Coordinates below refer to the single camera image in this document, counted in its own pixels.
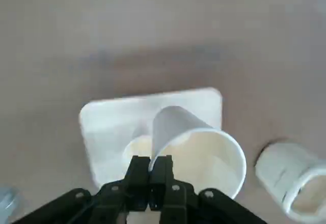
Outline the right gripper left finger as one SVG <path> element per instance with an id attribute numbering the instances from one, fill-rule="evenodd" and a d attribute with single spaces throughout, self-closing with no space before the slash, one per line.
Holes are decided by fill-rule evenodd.
<path id="1" fill-rule="evenodd" d="M 147 208 L 149 162 L 133 156 L 122 180 L 104 184 L 95 195 L 75 188 L 16 223 L 126 223 L 129 212 Z"/>

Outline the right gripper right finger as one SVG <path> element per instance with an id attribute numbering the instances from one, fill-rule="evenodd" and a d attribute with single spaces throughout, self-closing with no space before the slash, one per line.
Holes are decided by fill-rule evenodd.
<path id="1" fill-rule="evenodd" d="M 150 173 L 149 207 L 160 212 L 159 223 L 265 223 L 215 188 L 196 194 L 176 180 L 171 155 L 158 157 Z"/>

